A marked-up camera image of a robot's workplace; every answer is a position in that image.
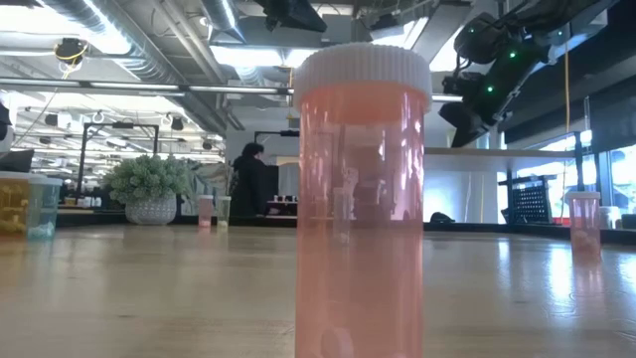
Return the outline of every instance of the ceiling duct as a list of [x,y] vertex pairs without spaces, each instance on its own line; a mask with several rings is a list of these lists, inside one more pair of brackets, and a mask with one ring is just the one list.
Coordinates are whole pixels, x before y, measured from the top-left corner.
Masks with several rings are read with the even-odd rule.
[[203,11],[208,23],[219,31],[245,43],[245,37],[239,28],[237,10],[232,0],[202,0]]
[[[163,54],[147,38],[115,1],[109,0],[39,0],[67,20],[83,25],[95,36],[106,38],[113,45],[130,50],[126,55],[135,60],[117,63],[141,81],[155,84],[182,84],[185,79],[170,65]],[[203,129],[224,133],[225,123],[213,115],[213,110],[194,94],[169,98],[181,105]]]

